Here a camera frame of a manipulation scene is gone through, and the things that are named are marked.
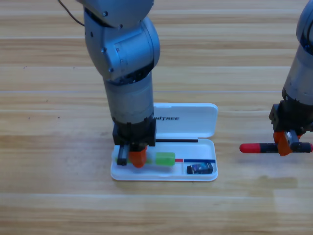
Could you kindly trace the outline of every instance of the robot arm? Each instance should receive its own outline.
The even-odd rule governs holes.
[[[119,165],[142,167],[145,147],[155,146],[151,70],[160,56],[157,32],[147,17],[153,0],[77,0],[84,6],[89,55],[103,76]]]
[[[283,100],[269,115],[280,155],[311,148],[299,142],[313,131],[313,0],[304,8],[297,25],[299,47],[282,90]]]

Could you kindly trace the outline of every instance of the unitree logo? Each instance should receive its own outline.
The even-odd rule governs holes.
[[[154,119],[156,119],[156,120],[162,120],[162,121],[164,121],[164,120],[179,120],[179,118],[178,117],[154,117]]]

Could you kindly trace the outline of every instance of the wood grain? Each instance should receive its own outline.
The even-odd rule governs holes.
[[[56,0],[1,0],[0,234],[313,234],[312,154],[239,151],[273,141],[268,115],[306,3],[155,1],[155,102],[219,107],[218,179],[174,183],[112,180],[112,120],[84,28]]]

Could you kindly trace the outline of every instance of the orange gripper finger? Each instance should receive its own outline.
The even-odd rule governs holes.
[[[292,149],[289,147],[289,144],[286,140],[284,132],[274,132],[273,134],[274,141],[277,144],[278,153],[280,156],[286,156],[292,153]]]
[[[142,168],[146,163],[146,150],[147,147],[145,147],[141,151],[130,151],[129,152],[129,160],[136,168]]]

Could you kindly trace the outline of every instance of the blue strip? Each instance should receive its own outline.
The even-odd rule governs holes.
[[[214,159],[184,159],[184,163],[216,163]]]

